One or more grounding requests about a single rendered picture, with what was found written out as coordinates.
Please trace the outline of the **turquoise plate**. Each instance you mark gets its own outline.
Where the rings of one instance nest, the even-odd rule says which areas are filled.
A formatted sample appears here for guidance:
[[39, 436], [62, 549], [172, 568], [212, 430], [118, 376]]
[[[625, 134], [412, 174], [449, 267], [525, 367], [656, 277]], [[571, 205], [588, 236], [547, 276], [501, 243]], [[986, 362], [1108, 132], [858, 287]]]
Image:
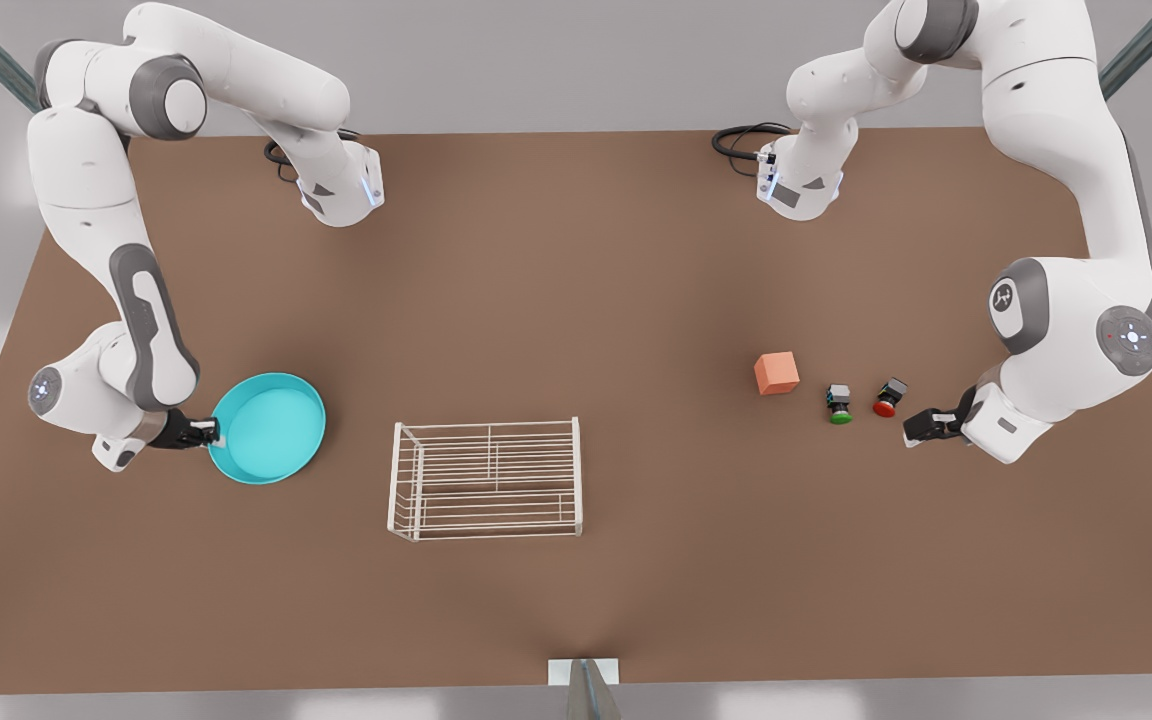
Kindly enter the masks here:
[[212, 410], [219, 439], [207, 447], [225, 477], [247, 486], [285, 480], [314, 458], [326, 409], [320, 393], [297, 376], [265, 373], [238, 382]]

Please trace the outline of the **orange cube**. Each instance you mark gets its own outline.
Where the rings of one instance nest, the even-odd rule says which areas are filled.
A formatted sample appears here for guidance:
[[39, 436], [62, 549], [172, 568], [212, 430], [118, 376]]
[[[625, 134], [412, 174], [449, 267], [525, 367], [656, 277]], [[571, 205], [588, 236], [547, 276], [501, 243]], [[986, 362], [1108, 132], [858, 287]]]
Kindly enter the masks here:
[[755, 363], [759, 395], [783, 395], [799, 384], [799, 369], [794, 353], [763, 354]]

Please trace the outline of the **silver frame post with foot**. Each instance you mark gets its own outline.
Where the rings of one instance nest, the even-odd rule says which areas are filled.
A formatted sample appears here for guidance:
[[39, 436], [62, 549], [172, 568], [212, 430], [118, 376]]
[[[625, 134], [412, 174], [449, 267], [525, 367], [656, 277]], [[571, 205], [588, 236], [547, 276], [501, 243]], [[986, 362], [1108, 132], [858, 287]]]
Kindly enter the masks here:
[[566, 720], [623, 720], [611, 691], [620, 684], [617, 659], [550, 659], [548, 684], [564, 685]]

